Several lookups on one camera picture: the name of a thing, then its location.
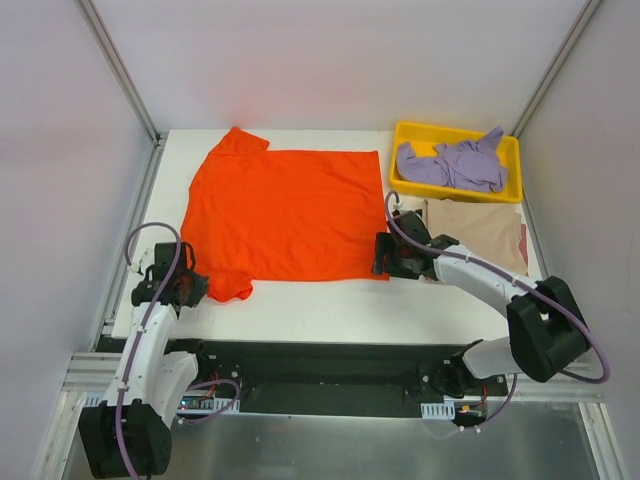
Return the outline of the orange t shirt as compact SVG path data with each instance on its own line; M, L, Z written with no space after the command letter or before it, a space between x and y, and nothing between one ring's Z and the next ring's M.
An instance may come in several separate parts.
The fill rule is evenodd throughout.
M370 279L385 229L377 152L273 150L233 127L191 181L181 238L225 303L255 281Z

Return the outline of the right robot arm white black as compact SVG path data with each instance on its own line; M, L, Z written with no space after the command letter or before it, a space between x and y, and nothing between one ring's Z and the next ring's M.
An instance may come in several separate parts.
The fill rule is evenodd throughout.
M372 273L457 287L507 322L508 335L477 340L457 354L452 387L473 394L486 378L523 373L543 383L591 348L588 328L563 280L532 281L482 259L458 240L432 237L415 212L395 211L375 238Z

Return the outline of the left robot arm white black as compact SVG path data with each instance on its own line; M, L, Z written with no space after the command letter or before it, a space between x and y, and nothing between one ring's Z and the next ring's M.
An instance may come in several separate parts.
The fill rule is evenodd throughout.
M131 292L132 323L121 361L103 399L84 408L78 424L97 479L164 474L179 402L187 387L199 389L210 380L201 341L169 344L181 310L195 308L208 289L195 265L189 243L158 243Z

